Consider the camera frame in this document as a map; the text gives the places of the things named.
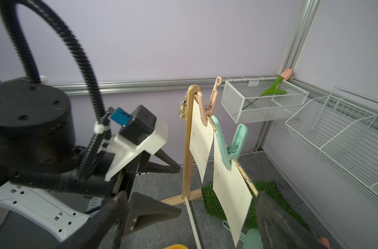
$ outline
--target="pink clip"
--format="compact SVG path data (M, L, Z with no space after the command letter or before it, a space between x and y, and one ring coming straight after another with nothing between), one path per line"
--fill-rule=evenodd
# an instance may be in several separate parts
M211 98L207 106L207 110L205 109L204 106L204 100L203 100L203 94L201 92L197 92L197 100L199 103L199 108L200 108L200 116L201 116L201 121L204 126L207 125L207 115L212 116L214 113L215 105L216 105L216 99L218 97L218 91L217 87L222 84L222 78L218 76L215 80L214 88L212 89L211 93Z

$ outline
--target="white wire basket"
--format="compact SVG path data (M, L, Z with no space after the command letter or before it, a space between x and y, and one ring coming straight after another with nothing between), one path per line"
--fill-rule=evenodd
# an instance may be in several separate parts
M301 108L308 92L285 80L277 88L285 90L286 94L260 97L275 79L259 77L225 81L221 104L236 124L286 119Z
M378 207L377 114L330 95L310 100L285 124L291 137Z

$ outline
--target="wooden frame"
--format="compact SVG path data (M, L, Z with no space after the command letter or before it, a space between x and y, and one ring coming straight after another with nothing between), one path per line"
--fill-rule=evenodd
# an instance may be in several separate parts
M195 93L201 92L201 88L198 85L191 85L187 91L186 101L186 127L185 127L185 157L183 160L183 179L182 179L182 194L175 197L170 197L162 202L171 206L177 206L185 202L185 197L189 200L196 200L202 197L201 188L194 191L190 191L192 183L193 173L193 156L189 151L190 133L192 129L192 113L193 113L193 101L195 100Z

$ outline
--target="green turf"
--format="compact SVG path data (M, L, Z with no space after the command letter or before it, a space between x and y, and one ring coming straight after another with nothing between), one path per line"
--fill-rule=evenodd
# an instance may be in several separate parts
M258 181L254 183L254 186L258 191L265 191L279 206L281 206L288 214L290 214L301 226L310 231L308 224L302 219L301 215L295 212L286 199L282 196L280 190L277 188L275 182ZM224 210L216 197L216 194L212 190L212 184L205 185L201 188L201 192L204 198L204 204L207 212L218 218L226 220ZM248 228L258 229L257 215L255 210L255 198L252 199L250 209L244 223Z

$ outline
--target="white pole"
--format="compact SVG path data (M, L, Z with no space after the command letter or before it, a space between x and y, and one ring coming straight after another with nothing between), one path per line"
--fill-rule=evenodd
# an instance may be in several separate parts
M197 229L196 229L196 225L195 225L195 220L193 219L192 210L190 208L189 200L188 200L187 197L185 197L185 203L186 203L186 208L188 210L190 224L192 225L192 231L193 231L193 236L195 237L196 247L197 247L197 249L201 249L199 235L197 234Z

